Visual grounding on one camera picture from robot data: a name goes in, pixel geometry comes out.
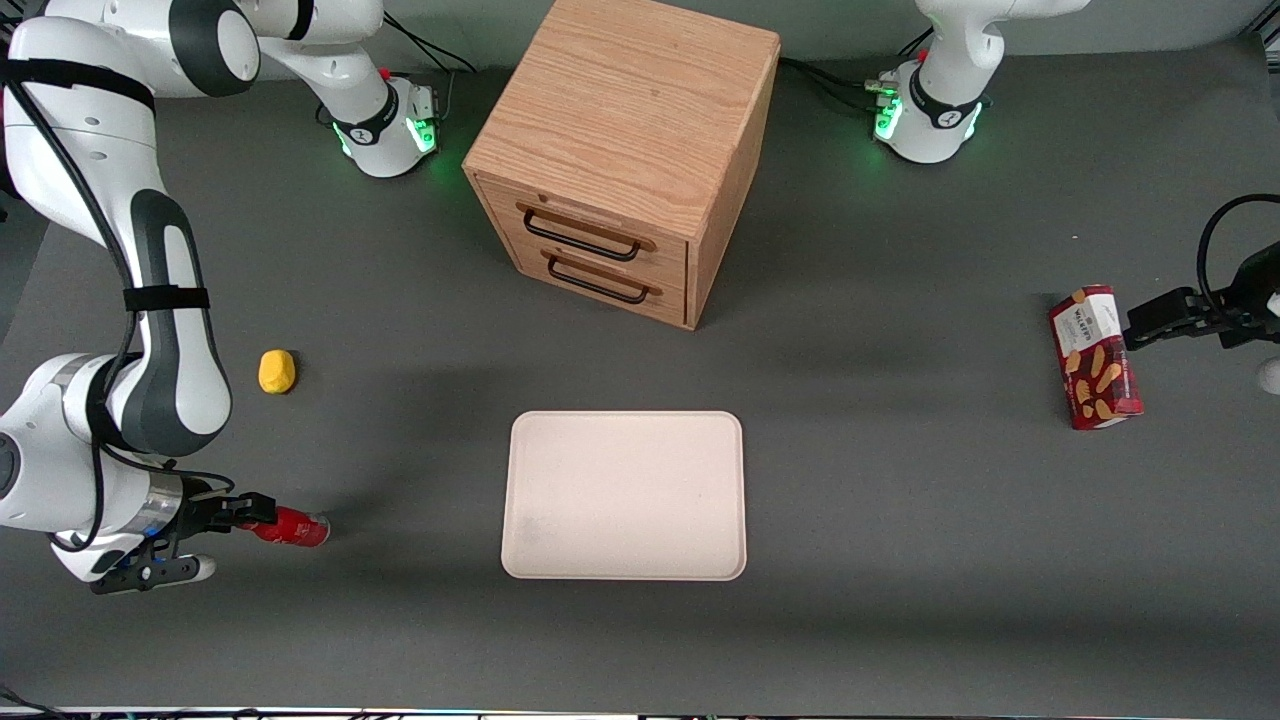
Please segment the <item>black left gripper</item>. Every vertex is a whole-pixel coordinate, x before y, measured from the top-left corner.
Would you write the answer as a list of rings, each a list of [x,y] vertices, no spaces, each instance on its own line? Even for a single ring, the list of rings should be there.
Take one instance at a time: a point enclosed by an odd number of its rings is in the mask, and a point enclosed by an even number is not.
[[[1210,288],[1207,258],[1208,245],[1202,243],[1196,255],[1196,278],[1210,306],[1211,323],[1199,322],[1203,318],[1199,292],[1178,287],[1128,311],[1126,351],[1207,334],[1217,334],[1224,350],[1249,342],[1279,342],[1279,245],[1271,243],[1248,256],[1231,283],[1216,291]]]

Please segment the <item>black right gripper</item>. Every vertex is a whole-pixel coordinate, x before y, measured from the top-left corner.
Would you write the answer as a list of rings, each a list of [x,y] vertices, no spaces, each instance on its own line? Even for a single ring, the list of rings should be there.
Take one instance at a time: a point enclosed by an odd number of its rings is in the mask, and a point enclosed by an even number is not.
[[[216,566],[214,557],[191,555],[180,544],[202,533],[252,530],[278,524],[276,501],[257,492],[236,496],[225,486],[196,477],[180,477],[182,502],[177,515],[150,541],[150,561],[159,566]]]

